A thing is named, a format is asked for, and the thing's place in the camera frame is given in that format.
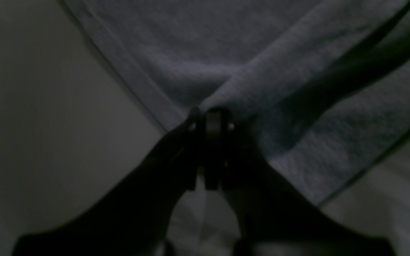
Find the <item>gray cloth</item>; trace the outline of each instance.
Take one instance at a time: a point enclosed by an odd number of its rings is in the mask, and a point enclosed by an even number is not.
[[[65,0],[170,130],[229,108],[314,204],[410,130],[410,0]]]

